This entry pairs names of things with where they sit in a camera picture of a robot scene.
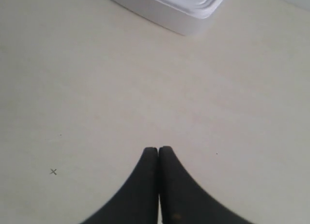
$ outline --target white plastic box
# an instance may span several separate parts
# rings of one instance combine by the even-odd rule
[[[114,0],[129,10],[182,35],[205,29],[223,0]]]

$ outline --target white table surface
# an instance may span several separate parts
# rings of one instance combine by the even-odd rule
[[[0,222],[80,223],[171,145],[243,217],[309,224],[309,52],[280,0],[225,0],[194,37],[110,0],[0,0]]]

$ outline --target small x mark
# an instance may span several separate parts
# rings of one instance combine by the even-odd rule
[[[57,169],[55,169],[55,170],[50,169],[50,170],[52,171],[50,174],[55,174],[55,175],[57,175],[57,174],[56,174],[56,170],[57,170]]]

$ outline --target white container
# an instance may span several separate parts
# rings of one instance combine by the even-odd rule
[[[114,0],[129,10],[182,35],[205,29],[223,0]]]

